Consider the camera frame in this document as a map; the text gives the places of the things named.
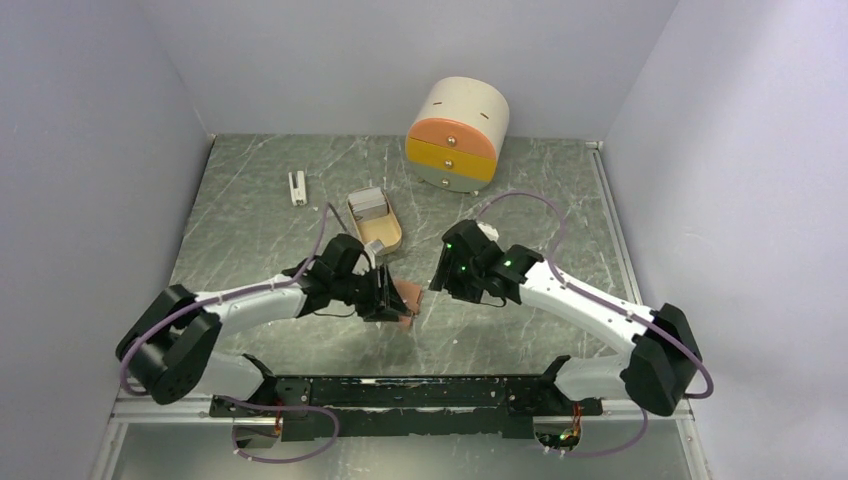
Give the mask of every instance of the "gray floor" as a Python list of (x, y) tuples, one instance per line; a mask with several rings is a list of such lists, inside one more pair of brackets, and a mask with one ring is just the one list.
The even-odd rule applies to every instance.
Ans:
[[(307, 172), (308, 207), (294, 207), (287, 173)], [(600, 191), (583, 142), (508, 138), (495, 179), (479, 197), (419, 183), (403, 156), (402, 137), (222, 135), (215, 142), (185, 231), (172, 283), (218, 290), (256, 282), (303, 259), (318, 233), (324, 202), (384, 186), (403, 228), (402, 247), (387, 258), (396, 278), (422, 285), (432, 277), (440, 236), (511, 188), (553, 199), (567, 217), (557, 255), (572, 275), (623, 296)], [(485, 220), (502, 245), (545, 249), (558, 225), (532, 199), (509, 198)], [(329, 233), (339, 231), (330, 224)], [(517, 305), (493, 308), (426, 292), (411, 332), (357, 318), (281, 320), (219, 342), (250, 352), (279, 374), (459, 374), (541, 372), (557, 356), (607, 350), (548, 313)], [(335, 306), (332, 312), (346, 312)]]

